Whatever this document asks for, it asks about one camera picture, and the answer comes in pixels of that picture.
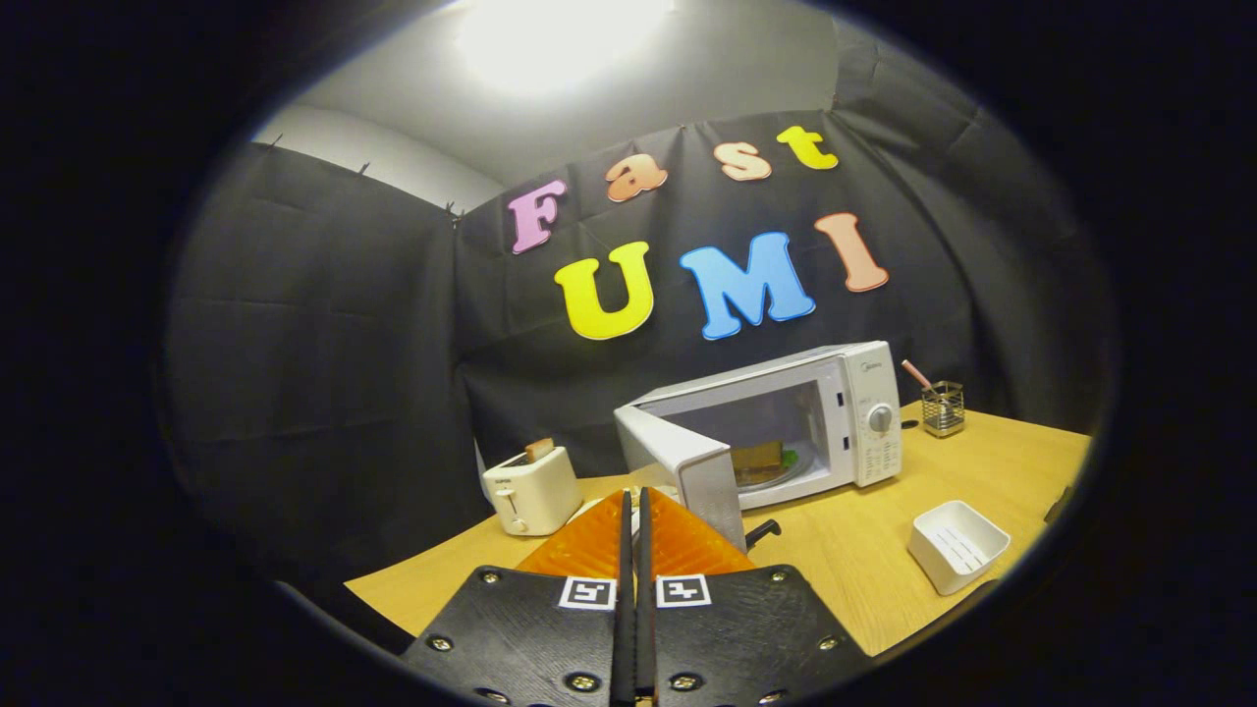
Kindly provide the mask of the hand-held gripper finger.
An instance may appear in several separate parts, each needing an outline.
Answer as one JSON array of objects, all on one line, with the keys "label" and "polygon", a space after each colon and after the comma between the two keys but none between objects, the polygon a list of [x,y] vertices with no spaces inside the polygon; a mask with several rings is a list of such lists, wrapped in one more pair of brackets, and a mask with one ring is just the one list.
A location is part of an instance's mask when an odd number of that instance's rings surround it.
[{"label": "hand-held gripper finger", "polygon": [[639,561],[636,679],[655,706],[794,706],[872,671],[799,569],[750,564],[652,487]]},{"label": "hand-held gripper finger", "polygon": [[483,706],[630,704],[631,509],[612,493],[515,569],[475,569],[403,652],[409,671]]}]

